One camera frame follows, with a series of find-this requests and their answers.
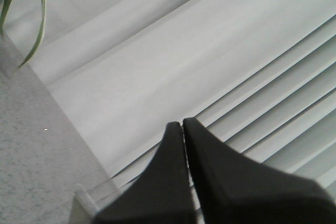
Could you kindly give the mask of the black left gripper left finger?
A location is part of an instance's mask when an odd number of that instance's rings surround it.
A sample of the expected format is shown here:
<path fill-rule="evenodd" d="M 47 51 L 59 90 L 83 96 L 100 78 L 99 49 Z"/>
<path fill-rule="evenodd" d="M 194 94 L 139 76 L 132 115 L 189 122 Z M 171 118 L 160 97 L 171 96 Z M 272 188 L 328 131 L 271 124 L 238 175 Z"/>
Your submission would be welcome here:
<path fill-rule="evenodd" d="M 92 222 L 197 222 L 179 122 L 166 125 L 161 144 L 140 177 Z"/>

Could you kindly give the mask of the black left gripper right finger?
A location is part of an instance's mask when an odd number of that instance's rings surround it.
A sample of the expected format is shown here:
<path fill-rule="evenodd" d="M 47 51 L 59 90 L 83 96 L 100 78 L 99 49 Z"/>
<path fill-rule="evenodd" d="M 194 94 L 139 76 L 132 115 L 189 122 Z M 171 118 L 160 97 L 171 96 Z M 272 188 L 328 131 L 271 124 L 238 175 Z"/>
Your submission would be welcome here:
<path fill-rule="evenodd" d="M 206 223 L 335 223 L 335 203 L 314 180 L 238 153 L 195 118 L 183 128 Z"/>

